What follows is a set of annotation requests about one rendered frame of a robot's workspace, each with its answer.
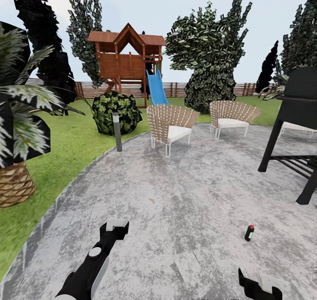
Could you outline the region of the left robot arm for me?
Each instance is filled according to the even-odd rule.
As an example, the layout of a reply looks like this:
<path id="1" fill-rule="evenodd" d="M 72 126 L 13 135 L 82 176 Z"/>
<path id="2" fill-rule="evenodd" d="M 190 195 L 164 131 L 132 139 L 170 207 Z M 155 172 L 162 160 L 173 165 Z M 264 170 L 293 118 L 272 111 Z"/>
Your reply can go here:
<path id="1" fill-rule="evenodd" d="M 67 276 L 54 300 L 91 300 L 107 270 L 115 241 L 123 240 L 128 230 L 127 219 L 108 219 L 100 228 L 100 241 L 88 252 L 78 270 Z"/>

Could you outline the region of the insectifuge atomizer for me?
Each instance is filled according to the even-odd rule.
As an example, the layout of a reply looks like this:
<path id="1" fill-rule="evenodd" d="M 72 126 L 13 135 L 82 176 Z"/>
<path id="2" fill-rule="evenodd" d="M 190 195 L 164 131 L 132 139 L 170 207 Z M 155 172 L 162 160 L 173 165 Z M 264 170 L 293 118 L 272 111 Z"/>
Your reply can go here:
<path id="1" fill-rule="evenodd" d="M 252 238 L 253 232 L 254 232 L 254 227 L 253 226 L 248 226 L 248 229 L 247 229 L 247 231 L 245 233 L 244 239 L 246 241 L 250 241 L 251 238 Z"/>

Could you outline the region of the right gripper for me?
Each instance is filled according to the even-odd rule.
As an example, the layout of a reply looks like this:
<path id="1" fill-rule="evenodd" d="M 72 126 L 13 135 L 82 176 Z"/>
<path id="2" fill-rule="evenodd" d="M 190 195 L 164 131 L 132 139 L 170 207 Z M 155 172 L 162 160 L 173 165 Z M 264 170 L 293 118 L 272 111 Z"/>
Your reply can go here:
<path id="1" fill-rule="evenodd" d="M 245 296 L 254 300 L 282 300 L 282 292 L 279 289 L 272 288 L 272 293 L 263 291 L 257 281 L 244 277 L 240 268 L 239 284 L 244 287 Z"/>

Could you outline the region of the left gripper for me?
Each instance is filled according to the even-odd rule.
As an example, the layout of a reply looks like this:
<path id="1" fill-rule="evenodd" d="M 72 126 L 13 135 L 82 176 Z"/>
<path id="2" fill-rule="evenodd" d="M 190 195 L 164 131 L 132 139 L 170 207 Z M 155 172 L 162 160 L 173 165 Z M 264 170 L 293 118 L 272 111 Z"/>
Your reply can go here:
<path id="1" fill-rule="evenodd" d="M 115 229 L 112 231 L 106 231 L 106 226 L 101 226 L 100 228 L 100 237 L 101 239 L 106 237 L 113 242 L 113 246 L 116 240 L 123 240 L 125 234 L 128 234 L 129 230 L 129 221 L 126 226 L 115 226 Z"/>

